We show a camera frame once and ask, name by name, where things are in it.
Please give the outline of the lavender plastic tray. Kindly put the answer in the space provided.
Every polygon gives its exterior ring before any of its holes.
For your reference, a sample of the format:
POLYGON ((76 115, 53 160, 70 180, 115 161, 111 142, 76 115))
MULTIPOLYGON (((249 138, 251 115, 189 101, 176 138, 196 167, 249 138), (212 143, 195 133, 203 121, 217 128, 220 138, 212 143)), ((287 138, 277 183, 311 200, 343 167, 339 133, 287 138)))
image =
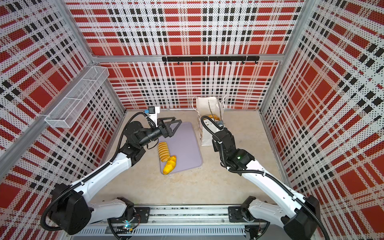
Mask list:
POLYGON ((169 175, 202 166, 200 144, 191 122, 182 122, 172 137, 160 137, 159 144, 161 142, 167 143, 171 156, 177 158, 176 166, 169 175))

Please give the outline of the long ridged bread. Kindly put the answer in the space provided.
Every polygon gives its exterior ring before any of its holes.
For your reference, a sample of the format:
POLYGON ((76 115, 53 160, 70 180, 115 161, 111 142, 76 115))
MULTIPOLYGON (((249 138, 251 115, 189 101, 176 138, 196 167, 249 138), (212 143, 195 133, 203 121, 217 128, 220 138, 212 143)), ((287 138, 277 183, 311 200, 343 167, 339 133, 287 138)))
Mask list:
POLYGON ((171 157, 168 144, 166 142, 158 143, 158 153, 161 162, 167 162, 171 157))

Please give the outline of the yellow twisted bread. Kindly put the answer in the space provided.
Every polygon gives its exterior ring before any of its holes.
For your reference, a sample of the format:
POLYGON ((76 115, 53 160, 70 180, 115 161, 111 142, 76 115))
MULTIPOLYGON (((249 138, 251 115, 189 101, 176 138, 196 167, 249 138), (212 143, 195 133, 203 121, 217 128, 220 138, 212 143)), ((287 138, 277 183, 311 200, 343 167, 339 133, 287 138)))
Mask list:
POLYGON ((176 156, 169 157, 167 162, 166 162, 166 165, 163 168, 163 174, 168 175, 169 173, 171 173, 175 169, 176 163, 177 163, 177 157, 176 156))

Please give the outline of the metal tongs red handle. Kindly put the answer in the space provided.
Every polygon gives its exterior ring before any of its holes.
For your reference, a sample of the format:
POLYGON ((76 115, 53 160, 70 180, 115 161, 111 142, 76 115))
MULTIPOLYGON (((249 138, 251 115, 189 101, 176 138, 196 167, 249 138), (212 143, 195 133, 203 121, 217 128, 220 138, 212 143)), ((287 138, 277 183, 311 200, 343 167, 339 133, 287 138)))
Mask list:
POLYGON ((222 116, 223 108, 222 108, 221 103, 217 99, 209 100, 208 101, 208 108, 210 111, 210 115, 216 115, 216 116, 220 117, 221 121, 223 121, 223 116, 222 116))

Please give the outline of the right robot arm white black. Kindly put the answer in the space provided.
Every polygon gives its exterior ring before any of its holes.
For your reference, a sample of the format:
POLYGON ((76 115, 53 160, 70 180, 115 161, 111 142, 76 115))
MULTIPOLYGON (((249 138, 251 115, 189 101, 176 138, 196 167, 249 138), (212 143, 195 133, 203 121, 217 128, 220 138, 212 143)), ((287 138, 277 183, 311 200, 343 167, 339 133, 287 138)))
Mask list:
POLYGON ((317 229, 326 240, 330 239, 321 221, 320 202, 314 196, 306 197, 274 177, 249 152, 238 149, 233 134, 210 117, 202 116, 201 123, 212 135, 221 166, 255 184, 274 201, 268 204, 248 197, 241 206, 245 221, 265 220, 281 227, 292 240, 309 240, 317 229))

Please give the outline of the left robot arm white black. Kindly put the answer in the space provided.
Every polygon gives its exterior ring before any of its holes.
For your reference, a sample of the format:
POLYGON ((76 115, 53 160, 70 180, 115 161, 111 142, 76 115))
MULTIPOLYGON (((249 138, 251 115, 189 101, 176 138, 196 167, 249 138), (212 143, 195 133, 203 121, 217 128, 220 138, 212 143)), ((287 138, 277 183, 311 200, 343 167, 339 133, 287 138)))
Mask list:
POLYGON ((112 158, 90 174, 70 185, 60 184, 52 191, 52 200, 43 211, 40 226, 46 231, 65 231, 75 235, 87 225, 122 217, 134 204, 119 197, 91 204, 92 198, 115 177, 133 167, 145 154, 145 146, 159 138, 171 138, 182 121, 175 117, 153 121, 144 112, 134 114, 123 128, 112 158))

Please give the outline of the white cartoon paper bag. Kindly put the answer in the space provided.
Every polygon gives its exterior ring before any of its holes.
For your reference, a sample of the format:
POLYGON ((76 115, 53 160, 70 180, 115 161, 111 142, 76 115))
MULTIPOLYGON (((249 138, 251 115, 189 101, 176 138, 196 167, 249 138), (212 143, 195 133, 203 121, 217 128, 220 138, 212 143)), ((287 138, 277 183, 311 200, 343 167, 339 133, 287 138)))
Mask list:
MULTIPOLYGON (((208 101, 209 100, 215 100, 215 99, 217 99, 219 101, 219 98, 217 98, 217 97, 196 97, 196 96, 193 96, 192 101, 191 101, 193 109, 198 113, 199 134, 200 134, 200 140, 201 140, 201 146, 202 147, 212 146, 213 145, 212 133, 216 133, 216 132, 221 130, 216 125, 216 123, 211 118, 209 118, 210 111, 208 108, 208 101)), ((223 108, 223 113, 222 113, 222 116, 223 116, 225 105, 223 102, 220 102, 220 103, 221 103, 222 108, 223 108)))

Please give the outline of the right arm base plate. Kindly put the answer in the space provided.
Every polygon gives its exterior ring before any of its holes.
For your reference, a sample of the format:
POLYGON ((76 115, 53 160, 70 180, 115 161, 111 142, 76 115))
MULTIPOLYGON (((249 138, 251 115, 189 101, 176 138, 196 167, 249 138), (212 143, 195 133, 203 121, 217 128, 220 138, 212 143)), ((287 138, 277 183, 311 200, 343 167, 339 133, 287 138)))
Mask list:
POLYGON ((228 207, 228 216, 230 223, 267 223, 263 219, 256 219, 248 210, 239 206, 228 207))

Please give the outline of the black hook rail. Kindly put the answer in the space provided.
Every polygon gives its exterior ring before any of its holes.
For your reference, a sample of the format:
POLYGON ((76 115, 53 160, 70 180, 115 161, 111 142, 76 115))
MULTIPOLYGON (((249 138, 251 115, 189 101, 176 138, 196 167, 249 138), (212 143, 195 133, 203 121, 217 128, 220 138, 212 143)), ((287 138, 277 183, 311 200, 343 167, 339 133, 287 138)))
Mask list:
POLYGON ((260 56, 197 56, 197 57, 162 57, 164 63, 175 62, 258 62, 260 56))

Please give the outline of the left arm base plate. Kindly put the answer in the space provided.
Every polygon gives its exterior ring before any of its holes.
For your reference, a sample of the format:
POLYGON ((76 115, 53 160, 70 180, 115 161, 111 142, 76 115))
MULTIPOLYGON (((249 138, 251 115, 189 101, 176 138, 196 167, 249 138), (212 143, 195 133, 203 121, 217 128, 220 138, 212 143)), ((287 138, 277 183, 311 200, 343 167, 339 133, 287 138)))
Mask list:
POLYGON ((148 207, 128 207, 120 218, 122 223, 147 223, 150 216, 148 207))

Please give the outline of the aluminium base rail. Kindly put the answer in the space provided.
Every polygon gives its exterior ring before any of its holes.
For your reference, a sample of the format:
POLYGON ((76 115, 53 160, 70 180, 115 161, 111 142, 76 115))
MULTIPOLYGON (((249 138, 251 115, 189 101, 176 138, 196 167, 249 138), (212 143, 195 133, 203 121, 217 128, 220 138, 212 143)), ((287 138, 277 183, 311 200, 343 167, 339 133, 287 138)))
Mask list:
POLYGON ((122 223, 120 218, 102 220, 81 230, 77 237, 112 237, 115 230, 120 237, 168 236, 239 236, 257 240, 273 225, 267 223, 230 223, 228 207, 240 205, 138 205, 150 208, 147 223, 122 223))

